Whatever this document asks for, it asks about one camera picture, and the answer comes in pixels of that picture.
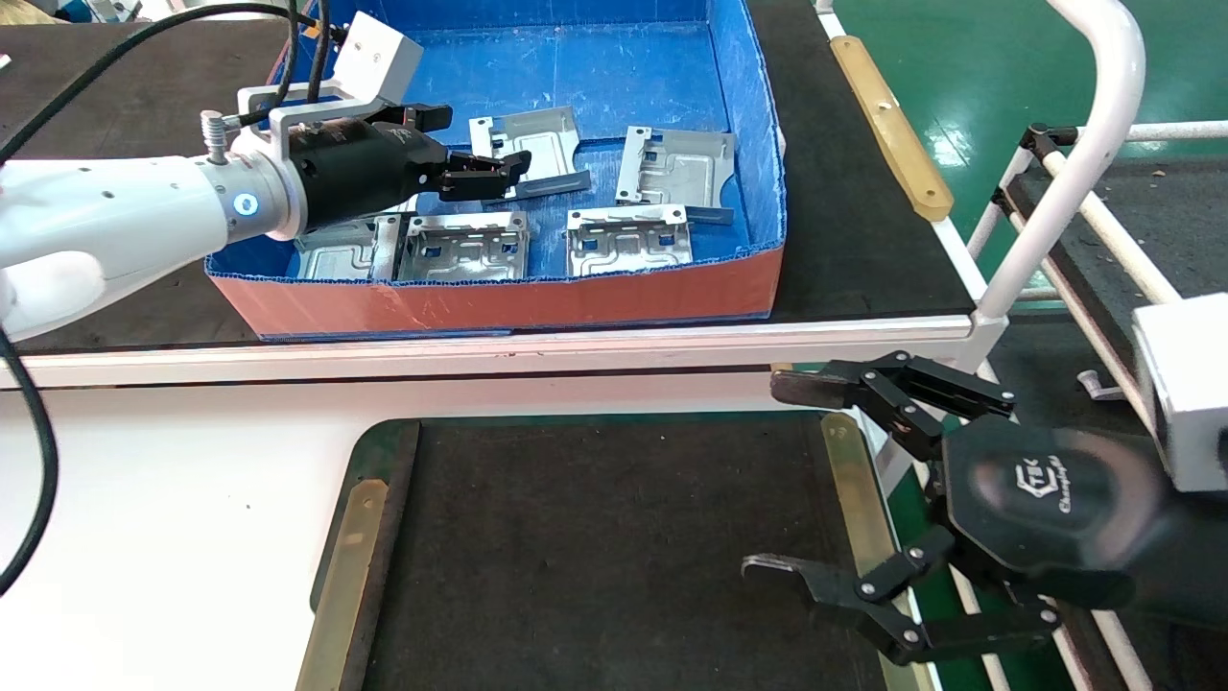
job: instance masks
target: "white table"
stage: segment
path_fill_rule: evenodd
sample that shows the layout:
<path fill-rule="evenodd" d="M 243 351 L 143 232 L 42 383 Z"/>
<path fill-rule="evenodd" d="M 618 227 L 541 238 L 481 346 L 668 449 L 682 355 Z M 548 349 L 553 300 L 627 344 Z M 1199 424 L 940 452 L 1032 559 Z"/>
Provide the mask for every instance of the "white table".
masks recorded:
<path fill-rule="evenodd" d="M 292 689 L 350 452 L 384 420 L 780 407 L 765 372 L 44 396 L 60 492 L 28 571 L 0 599 L 4 689 Z M 0 449 L 7 558 L 39 484 L 14 392 L 0 394 Z"/>

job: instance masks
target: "stamped metal plate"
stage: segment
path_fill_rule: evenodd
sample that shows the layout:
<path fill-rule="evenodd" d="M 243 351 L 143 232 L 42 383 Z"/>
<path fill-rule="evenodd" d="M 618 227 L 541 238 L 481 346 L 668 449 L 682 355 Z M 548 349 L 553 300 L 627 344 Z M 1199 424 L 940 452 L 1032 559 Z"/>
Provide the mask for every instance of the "stamped metal plate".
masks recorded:
<path fill-rule="evenodd" d="M 596 275 L 694 260 L 682 204 L 580 209 L 567 212 L 567 272 Z"/>
<path fill-rule="evenodd" d="M 403 216 L 387 214 L 308 231 L 295 238 L 300 279 L 391 280 Z"/>
<path fill-rule="evenodd" d="M 571 106 L 530 110 L 515 115 L 481 117 L 469 120 L 469 141 L 478 156 L 501 158 L 506 153 L 533 155 L 521 182 L 503 199 L 526 199 L 588 189 L 587 169 L 572 162 L 580 146 L 580 130 Z"/>
<path fill-rule="evenodd" d="M 529 250 L 524 211 L 416 216 L 399 280 L 515 280 Z"/>
<path fill-rule="evenodd" d="M 732 134 L 626 128 L 618 176 L 619 204 L 683 204 L 693 222 L 733 222 L 721 188 L 733 174 Z"/>

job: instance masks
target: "green epoxy floor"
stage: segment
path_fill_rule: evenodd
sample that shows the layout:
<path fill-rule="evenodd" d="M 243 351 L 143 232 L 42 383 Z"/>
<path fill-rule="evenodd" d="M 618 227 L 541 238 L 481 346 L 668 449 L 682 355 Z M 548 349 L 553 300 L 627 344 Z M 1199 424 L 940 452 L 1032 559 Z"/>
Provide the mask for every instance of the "green epoxy floor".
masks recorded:
<path fill-rule="evenodd" d="M 1224 0 L 1126 0 L 1147 44 L 1136 122 L 1228 119 Z M 845 31 L 878 63 L 955 196 L 966 238 L 1032 122 L 1083 124 L 1094 69 L 1087 41 L 1043 0 L 844 0 Z M 1121 156 L 1226 155 L 1228 140 L 1127 144 Z M 981 255 L 992 270 L 1012 232 Z"/>

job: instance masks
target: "black anti-static mat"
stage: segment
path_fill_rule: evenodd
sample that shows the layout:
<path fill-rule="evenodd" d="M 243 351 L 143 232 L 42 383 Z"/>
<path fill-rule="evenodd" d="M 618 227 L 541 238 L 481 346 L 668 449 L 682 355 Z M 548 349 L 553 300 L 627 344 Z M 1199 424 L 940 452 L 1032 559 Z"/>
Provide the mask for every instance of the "black anti-static mat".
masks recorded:
<path fill-rule="evenodd" d="M 928 222 L 912 212 L 807 0 L 749 0 L 771 79 L 788 185 L 788 239 L 770 320 L 969 313 Z M 0 139 L 131 25 L 0 27 Z M 285 41 L 279 21 L 193 22 L 120 60 L 31 141 L 25 157 L 203 152 L 196 113 L 262 83 Z M 173 232 L 173 220 L 167 231 Z M 753 319 L 763 323 L 763 319 Z M 68 326 L 23 342 L 41 353 L 253 344 L 196 263 Z"/>
<path fill-rule="evenodd" d="M 1047 184 L 1039 171 L 1025 178 L 1033 199 Z M 1223 158 L 1124 158 L 1095 185 L 1109 210 L 1186 297 L 1228 288 L 1226 189 L 1228 160 Z M 1133 363 L 1132 314 L 1148 302 L 1121 264 L 1082 216 L 1074 216 L 1051 255 L 1117 355 Z"/>
<path fill-rule="evenodd" d="M 882 689 L 764 551 L 852 568 L 818 416 L 425 425 L 363 689 Z"/>

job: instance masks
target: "metal bolt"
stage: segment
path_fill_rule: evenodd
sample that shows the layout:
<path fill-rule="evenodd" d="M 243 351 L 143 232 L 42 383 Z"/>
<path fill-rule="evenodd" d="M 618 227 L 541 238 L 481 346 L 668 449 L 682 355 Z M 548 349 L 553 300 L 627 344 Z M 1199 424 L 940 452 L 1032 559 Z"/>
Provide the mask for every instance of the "metal bolt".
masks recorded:
<path fill-rule="evenodd" d="M 200 110 L 200 134 L 205 139 L 209 162 L 226 164 L 226 123 L 217 110 Z"/>

